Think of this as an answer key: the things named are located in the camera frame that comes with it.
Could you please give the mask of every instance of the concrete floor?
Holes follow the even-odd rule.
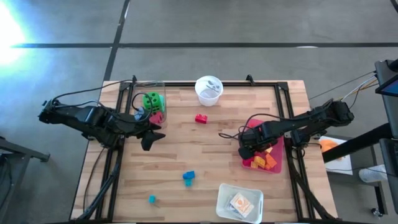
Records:
[[[21,28],[25,43],[112,43],[123,3],[5,0],[0,1],[0,9],[9,11]],[[389,0],[132,0],[121,42],[396,42],[398,30],[391,29],[396,20],[398,13]],[[8,28],[10,32],[5,32],[5,37],[14,30]],[[4,34],[0,40],[0,44],[7,40]],[[51,160],[33,160],[29,164],[6,223],[68,220],[87,141],[66,126],[40,123],[37,115],[44,100],[100,86],[110,52],[111,49],[7,52],[19,57],[0,65],[0,136],[49,152]],[[376,60],[397,56],[398,48],[393,47],[119,49],[110,80],[132,75],[139,80],[195,80],[203,75],[242,80],[251,74],[257,80],[305,80],[311,97],[374,70]],[[315,98],[311,105],[345,95],[363,80]],[[63,101],[72,104],[98,97],[99,92],[93,91],[65,97]],[[329,133],[355,137],[387,121],[381,97],[372,89],[359,94],[352,112],[355,120],[349,126],[331,128]],[[376,206],[372,188],[333,182],[331,188],[339,217],[344,220],[395,223],[398,218],[388,187],[385,190],[390,214],[380,220],[369,212]]]

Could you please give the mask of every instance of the red lego brick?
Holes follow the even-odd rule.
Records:
[[[195,117],[195,121],[198,123],[206,124],[207,123],[207,116],[202,114],[197,114]]]
[[[163,120],[162,112],[158,111],[156,114],[150,116],[149,121],[154,124],[160,124]]]

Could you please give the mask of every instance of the white cup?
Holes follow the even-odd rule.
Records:
[[[213,106],[217,103],[221,94],[223,94],[224,88],[218,78],[207,75],[197,80],[195,91],[199,102],[203,106]]]

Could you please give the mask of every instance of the pink tray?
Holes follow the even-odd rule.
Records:
[[[248,122],[248,127],[253,128],[259,124],[261,124],[263,121],[257,120],[257,119],[251,119]],[[284,151],[284,137],[280,137],[278,139],[278,143],[275,144],[274,146],[272,146],[272,151],[270,153],[270,155],[272,156],[272,158],[275,159],[275,161],[277,162],[277,164],[271,168],[270,170],[266,170],[263,169],[262,167],[258,167],[258,168],[252,168],[250,166],[251,161],[254,160],[254,157],[250,158],[250,159],[243,159],[242,160],[242,167],[245,169],[252,169],[252,170],[257,170],[257,171],[262,171],[262,172],[268,172],[268,173],[272,173],[272,174],[278,174],[282,171],[282,155],[283,155],[283,151]],[[264,158],[266,156],[265,152],[255,152],[254,153],[256,156],[261,156],[262,158]]]

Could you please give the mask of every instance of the wooden table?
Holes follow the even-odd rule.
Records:
[[[309,102],[304,82],[288,83],[294,113],[307,111]],[[102,89],[100,101],[114,108],[118,89],[118,84]],[[280,174],[245,170],[240,165],[237,140],[218,136],[219,132],[237,133],[238,127],[252,114],[278,115],[273,88],[227,87],[217,105],[212,107],[199,104],[193,87],[167,87],[166,93],[167,127],[160,131],[166,138],[156,141],[149,152],[141,149],[140,141],[135,137],[126,141],[114,222],[231,222],[218,217],[215,211],[221,183],[261,190],[264,193],[263,222],[297,221],[285,153]],[[287,114],[285,101],[282,103]],[[197,113],[206,114],[208,123],[196,123]],[[259,116],[256,119],[267,121],[273,118]],[[82,213],[84,191],[100,150],[97,142],[89,143],[71,218]],[[86,206],[100,188],[105,154],[95,169]],[[336,217],[319,147],[313,144],[307,147],[304,160],[312,192]],[[190,188],[186,188],[182,180],[182,174],[188,170],[196,173]],[[105,215],[109,194],[105,198]],[[152,194],[157,197],[157,206],[148,203]],[[307,214],[301,190],[300,199],[304,214]]]

